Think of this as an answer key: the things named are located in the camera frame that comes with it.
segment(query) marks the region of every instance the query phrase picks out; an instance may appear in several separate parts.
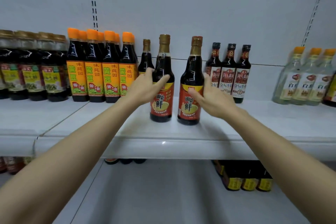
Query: orange label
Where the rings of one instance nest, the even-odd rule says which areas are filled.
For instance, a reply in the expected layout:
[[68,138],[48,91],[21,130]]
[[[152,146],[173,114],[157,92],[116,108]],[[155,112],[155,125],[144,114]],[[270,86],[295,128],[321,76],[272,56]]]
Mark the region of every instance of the orange label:
[[203,86],[190,86],[180,84],[180,97],[178,100],[178,116],[185,120],[199,120],[201,114],[200,104],[188,93],[188,89],[195,89],[203,96]]
[[71,92],[74,96],[86,96],[86,72],[84,61],[67,61]]
[[119,64],[119,76],[120,76],[120,96],[126,95],[128,87],[138,77],[138,68],[136,64]]
[[103,63],[104,90],[106,97],[120,96],[119,64]]
[[103,66],[100,62],[85,62],[86,81],[89,96],[104,95]]
[[174,83],[166,83],[150,102],[150,113],[159,117],[171,115],[173,108],[173,96]]

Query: forearm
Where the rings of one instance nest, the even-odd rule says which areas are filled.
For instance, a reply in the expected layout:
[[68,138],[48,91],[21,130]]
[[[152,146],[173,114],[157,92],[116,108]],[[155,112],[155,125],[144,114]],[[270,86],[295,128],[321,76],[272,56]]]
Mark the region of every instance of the forearm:
[[309,221],[336,223],[336,173],[333,170],[244,110],[232,113],[228,123]]
[[[29,205],[36,212],[48,207],[55,211],[49,211],[49,215],[57,216],[136,108],[130,99],[120,99],[13,177],[0,189],[0,216],[9,217],[4,223],[16,223],[11,220],[24,218]],[[10,215],[11,209],[15,209],[15,215]],[[45,222],[35,219],[35,223]]]

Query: black bottle cap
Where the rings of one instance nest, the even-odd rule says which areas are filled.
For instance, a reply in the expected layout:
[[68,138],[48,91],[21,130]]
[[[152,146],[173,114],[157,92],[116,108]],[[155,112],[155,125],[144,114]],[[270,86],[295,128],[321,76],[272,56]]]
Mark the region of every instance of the black bottle cap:
[[234,51],[234,50],[236,49],[236,44],[228,44],[228,45],[227,45],[227,49],[228,49],[228,50],[233,50],[233,51]]
[[250,49],[251,49],[251,45],[250,44],[243,44],[243,50],[244,51],[250,51]]
[[215,50],[219,50],[219,48],[221,47],[221,43],[212,43],[212,48]]

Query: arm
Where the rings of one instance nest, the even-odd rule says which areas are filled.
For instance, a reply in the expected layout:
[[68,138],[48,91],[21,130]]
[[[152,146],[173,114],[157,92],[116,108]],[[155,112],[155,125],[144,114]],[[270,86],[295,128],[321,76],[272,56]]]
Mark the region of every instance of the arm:
[[106,111],[36,158],[0,189],[2,224],[52,223],[90,173],[121,125],[169,79],[153,84],[152,70]]
[[237,107],[232,96],[211,87],[209,76],[204,77],[204,97],[190,90],[200,106],[210,115],[225,120],[240,134],[310,222],[336,223],[336,172]]

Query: hand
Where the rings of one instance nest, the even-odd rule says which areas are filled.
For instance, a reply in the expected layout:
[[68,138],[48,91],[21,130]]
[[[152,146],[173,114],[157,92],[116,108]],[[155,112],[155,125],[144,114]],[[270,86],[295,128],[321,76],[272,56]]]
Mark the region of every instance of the hand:
[[153,69],[147,68],[145,74],[139,75],[129,87],[125,97],[132,98],[139,105],[151,102],[170,78],[170,75],[166,74],[156,84],[153,84],[152,73]]
[[211,79],[206,73],[204,73],[203,96],[191,88],[189,88],[188,92],[211,116],[225,120],[231,113],[241,110],[236,106],[235,101],[230,94],[211,86]]

